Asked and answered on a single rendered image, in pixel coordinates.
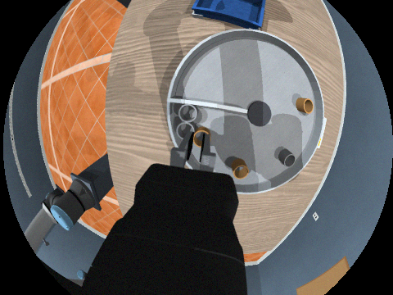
copper pipe fitting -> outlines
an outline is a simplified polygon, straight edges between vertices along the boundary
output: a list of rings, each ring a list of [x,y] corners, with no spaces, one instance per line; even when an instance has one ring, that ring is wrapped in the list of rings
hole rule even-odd
[[[244,179],[249,173],[248,167],[242,159],[236,159],[232,162],[232,171],[237,179]]]
[[[208,130],[206,127],[202,127],[202,126],[201,126],[201,127],[197,128],[197,129],[195,130],[195,133],[194,133],[194,143],[195,143],[195,145],[196,145],[197,147],[202,148],[202,141],[199,140],[199,139],[197,138],[197,134],[199,134],[199,133],[208,134],[208,135],[210,136],[210,140],[211,140],[211,134],[210,134],[210,130]]]
[[[297,98],[296,108],[298,111],[303,111],[306,114],[311,114],[314,109],[314,104],[308,98]]]

orange floor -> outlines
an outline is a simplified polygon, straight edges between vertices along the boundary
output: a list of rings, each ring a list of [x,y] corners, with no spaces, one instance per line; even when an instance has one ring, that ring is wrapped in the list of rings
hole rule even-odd
[[[40,119],[52,177],[64,191],[106,150],[105,100],[109,62],[126,8],[116,0],[74,0],[60,21],[43,68]],[[113,188],[81,220],[108,235],[123,217]],[[265,252],[245,254],[257,261]]]

